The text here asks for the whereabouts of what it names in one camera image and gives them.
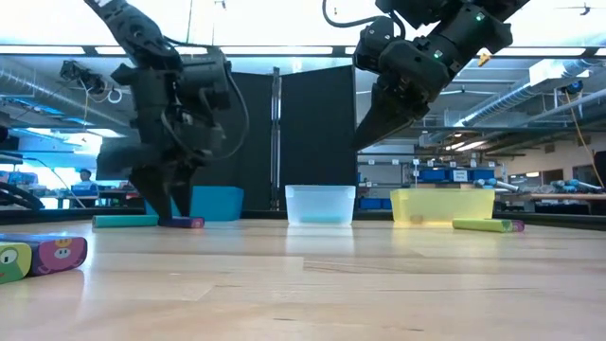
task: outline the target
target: table surface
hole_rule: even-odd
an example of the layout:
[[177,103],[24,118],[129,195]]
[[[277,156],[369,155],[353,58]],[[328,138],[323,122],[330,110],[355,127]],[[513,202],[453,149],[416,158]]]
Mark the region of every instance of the table surface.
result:
[[600,340],[606,234],[287,227],[0,232],[88,239],[80,270],[0,285],[3,340]]

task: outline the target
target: person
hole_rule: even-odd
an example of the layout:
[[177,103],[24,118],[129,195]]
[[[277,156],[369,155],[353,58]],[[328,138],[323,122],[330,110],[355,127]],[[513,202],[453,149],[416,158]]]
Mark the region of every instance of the person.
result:
[[[73,190],[90,190],[97,188],[97,184],[91,180],[93,173],[87,169],[80,170],[80,182],[72,187]],[[82,204],[87,207],[94,207],[97,199],[80,199]],[[80,204],[76,200],[71,201],[73,207],[80,207]]]

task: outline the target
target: yellow bin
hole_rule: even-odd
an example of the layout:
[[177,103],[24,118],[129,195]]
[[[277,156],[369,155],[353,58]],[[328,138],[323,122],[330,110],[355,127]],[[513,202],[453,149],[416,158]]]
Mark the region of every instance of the yellow bin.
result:
[[451,224],[453,219],[490,219],[494,189],[411,188],[391,191],[396,223]]

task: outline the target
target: clear plastic bin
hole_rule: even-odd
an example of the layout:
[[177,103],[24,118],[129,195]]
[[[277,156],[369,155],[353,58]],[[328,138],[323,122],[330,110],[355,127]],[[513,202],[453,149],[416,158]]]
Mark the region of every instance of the clear plastic bin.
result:
[[399,224],[451,224],[453,219],[490,219],[494,189],[411,188],[391,191]]
[[289,224],[340,224],[353,220],[354,186],[287,186]]

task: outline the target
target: black partition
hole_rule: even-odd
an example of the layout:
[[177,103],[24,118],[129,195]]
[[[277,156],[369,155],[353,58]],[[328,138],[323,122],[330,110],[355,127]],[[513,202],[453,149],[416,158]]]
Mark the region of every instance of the black partition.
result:
[[[194,186],[234,186],[244,189],[243,209],[266,210],[271,202],[272,76],[234,73],[250,114],[250,132],[238,153],[199,169]],[[232,91],[232,108],[219,112],[227,139],[223,153],[232,151],[244,127],[240,103]]]
[[282,77],[280,207],[286,185],[356,185],[352,66]]

